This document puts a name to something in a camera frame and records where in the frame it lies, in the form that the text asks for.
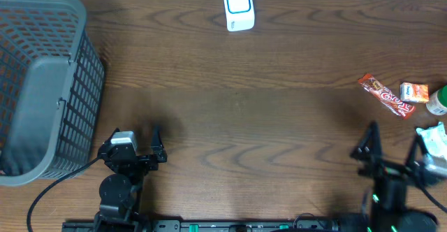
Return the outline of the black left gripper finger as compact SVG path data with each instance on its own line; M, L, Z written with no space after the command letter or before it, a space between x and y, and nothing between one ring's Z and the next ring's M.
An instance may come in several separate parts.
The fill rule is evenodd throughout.
M157 126L153 129L151 149L157 157L166 157L166 150L161 140L160 129Z
M109 151L109 150L111 149L111 147L112 147L111 140L112 140L113 136L114 136L117 132L119 132L119 128L116 128L116 129L112 132L112 134L110 135L110 137L109 137L107 140L105 140L105 141L103 142L103 144L102 144L102 145L99 147L99 149L98 149L97 157L107 157L107 153L108 153L108 151Z

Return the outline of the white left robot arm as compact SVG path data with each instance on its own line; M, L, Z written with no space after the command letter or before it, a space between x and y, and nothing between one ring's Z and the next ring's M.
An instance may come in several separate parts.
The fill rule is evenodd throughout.
M145 176L167 162L168 155L155 127L150 143L151 154L138 155L138 143L132 131L115 129L98 149L98 156L113 172L99 187L101 203L94 218L94 231L151 231L152 223L140 214Z

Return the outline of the green lid jar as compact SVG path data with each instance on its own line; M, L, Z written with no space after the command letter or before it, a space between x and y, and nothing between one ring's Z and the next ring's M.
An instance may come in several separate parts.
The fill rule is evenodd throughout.
M429 101L425 104L427 110L433 115L441 116L446 114L446 90L447 86L438 89L429 97Z

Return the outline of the white barcode scanner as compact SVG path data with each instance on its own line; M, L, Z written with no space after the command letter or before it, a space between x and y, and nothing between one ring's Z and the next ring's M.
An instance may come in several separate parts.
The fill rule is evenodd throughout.
M226 26L230 32L245 31L255 25L253 0L223 0Z

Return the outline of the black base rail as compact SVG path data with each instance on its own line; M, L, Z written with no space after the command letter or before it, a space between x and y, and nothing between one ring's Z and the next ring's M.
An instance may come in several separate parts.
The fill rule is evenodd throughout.
M100 225L98 231L144 231L144 232L229 232L247 231L262 232L282 229L302 229L305 231L341 231L337 220L316 221L305 218L298 222L260 222L260 221L236 221L236 222L181 222L179 220L154 220L148 225Z

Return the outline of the light green wet wipes pack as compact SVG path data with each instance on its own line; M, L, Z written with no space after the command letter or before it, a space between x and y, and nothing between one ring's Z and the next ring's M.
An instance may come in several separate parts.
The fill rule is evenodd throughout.
M432 156L446 159L446 129L443 122L427 129L418 127L416 133L422 137Z

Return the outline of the orange snack packet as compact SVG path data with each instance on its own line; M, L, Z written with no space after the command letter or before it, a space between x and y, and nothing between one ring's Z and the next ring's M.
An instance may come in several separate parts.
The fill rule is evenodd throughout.
M400 85L400 99L405 102L427 103L429 101L428 85L403 82Z

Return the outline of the orange chocolate bar wrapper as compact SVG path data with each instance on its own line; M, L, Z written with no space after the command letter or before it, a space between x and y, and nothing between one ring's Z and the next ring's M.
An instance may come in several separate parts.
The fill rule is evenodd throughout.
M372 74L367 73L360 79L358 83L377 98L385 107L397 116L406 119L410 117L415 111L416 107L403 102L398 96L396 96L390 89L379 82Z

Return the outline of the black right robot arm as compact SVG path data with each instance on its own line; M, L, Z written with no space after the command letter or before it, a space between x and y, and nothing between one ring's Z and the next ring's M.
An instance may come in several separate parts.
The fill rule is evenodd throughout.
M403 164L383 158L379 125L371 122L350 154L362 166L358 175L374 181L370 213L360 213L352 222L359 231L436 231L438 219L431 212L406 206L407 187L415 187L440 210L446 211L427 190L446 180L446 163L429 153L423 138L414 136Z

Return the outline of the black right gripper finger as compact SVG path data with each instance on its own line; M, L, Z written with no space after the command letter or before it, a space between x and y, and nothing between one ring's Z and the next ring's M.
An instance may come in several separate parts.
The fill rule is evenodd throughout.
M381 159L381 139L379 125L371 122L358 146L350 153L352 159L375 162Z
M413 143L410 147L408 157L406 158L405 165L412 166L416 163L417 151L420 151L421 155L424 157L428 154L427 147L421 136L415 136Z

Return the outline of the grey plastic basket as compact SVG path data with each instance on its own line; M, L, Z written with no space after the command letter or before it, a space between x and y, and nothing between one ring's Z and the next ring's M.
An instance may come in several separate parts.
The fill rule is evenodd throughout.
M1 184L57 179L91 154L105 67L79 0L1 0Z

